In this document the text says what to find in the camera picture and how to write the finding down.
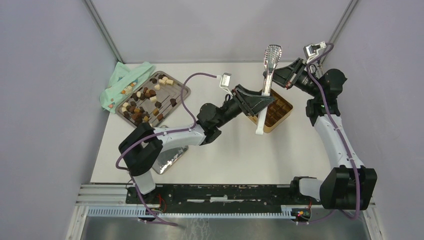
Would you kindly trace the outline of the steel serving tongs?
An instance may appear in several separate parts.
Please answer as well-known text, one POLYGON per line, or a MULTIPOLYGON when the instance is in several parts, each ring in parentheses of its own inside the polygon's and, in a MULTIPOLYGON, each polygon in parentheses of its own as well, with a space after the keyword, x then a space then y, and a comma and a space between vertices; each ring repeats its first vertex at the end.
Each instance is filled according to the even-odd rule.
MULTIPOLYGON (((268 45, 264 52, 263 64, 265 69, 265 77, 262 88, 262 96, 269 97, 271 95, 271 87, 273 82, 273 74, 277 68, 278 63, 280 62, 282 56, 282 47, 277 44, 268 45)), ((266 106, 258 114, 257 126, 256 126, 256 135, 264 134, 264 126, 266 121, 268 107, 266 106)))

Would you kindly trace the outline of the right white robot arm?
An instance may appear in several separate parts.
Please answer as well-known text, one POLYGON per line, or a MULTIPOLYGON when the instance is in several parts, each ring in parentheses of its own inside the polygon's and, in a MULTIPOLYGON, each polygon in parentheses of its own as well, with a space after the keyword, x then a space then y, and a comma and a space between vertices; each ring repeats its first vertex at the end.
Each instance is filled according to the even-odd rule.
POLYGON ((306 116, 324 144, 332 169, 325 180, 295 177, 296 186, 289 189, 289 199, 302 204, 312 197, 325 209, 364 211, 369 207, 378 176, 355 154, 343 129, 337 98, 347 78, 332 68, 313 80, 304 62, 299 58, 276 69, 273 82, 285 89, 297 87, 312 96, 306 102, 306 116))

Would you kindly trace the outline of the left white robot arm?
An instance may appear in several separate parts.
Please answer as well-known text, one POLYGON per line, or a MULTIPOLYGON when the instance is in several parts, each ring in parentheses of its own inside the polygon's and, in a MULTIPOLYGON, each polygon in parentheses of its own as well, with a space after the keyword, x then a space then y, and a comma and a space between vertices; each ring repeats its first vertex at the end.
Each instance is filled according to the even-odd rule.
POLYGON ((139 199, 151 204, 157 198, 156 183, 150 170, 160 154, 185 146, 210 144, 221 135, 223 125, 240 114, 257 116, 274 101, 272 95, 263 95, 261 91, 248 90, 238 84, 222 106, 203 104, 195 126, 160 128, 141 123, 118 146, 119 158, 126 164, 139 199))

